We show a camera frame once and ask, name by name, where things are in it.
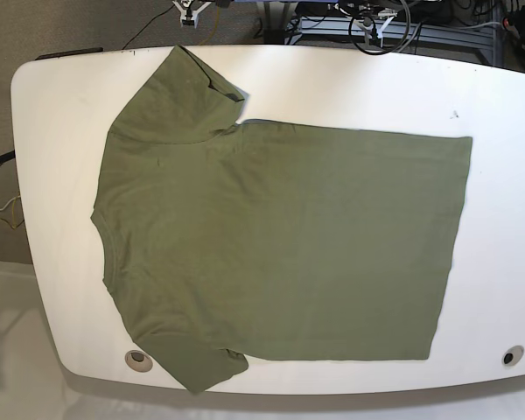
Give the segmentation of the olive green T-shirt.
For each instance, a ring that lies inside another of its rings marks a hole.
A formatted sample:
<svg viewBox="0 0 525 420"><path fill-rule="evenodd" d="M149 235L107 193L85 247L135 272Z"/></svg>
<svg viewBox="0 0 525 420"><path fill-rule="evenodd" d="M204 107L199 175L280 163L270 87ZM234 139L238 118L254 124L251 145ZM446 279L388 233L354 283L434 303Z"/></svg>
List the olive green T-shirt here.
<svg viewBox="0 0 525 420"><path fill-rule="evenodd" d="M91 220L132 340L199 393L267 361L425 361L473 141L241 122L174 47L108 129Z"/></svg>

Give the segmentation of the aluminium frame rail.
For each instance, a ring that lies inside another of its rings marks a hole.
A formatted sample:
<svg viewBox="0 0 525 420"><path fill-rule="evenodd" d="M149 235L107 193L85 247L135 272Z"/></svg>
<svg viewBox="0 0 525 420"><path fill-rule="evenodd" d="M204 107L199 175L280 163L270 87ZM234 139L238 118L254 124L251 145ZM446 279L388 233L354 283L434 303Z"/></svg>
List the aluminium frame rail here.
<svg viewBox="0 0 525 420"><path fill-rule="evenodd" d="M326 17L322 20L301 17L296 24L295 37L299 39L309 36L351 42L347 33L348 22L347 17ZM384 30L383 37L384 45L387 48L393 46L397 52L416 46L464 50L476 54L481 62L489 66L503 66L503 40L498 22L450 27L426 23L405 24L393 19Z"/></svg>

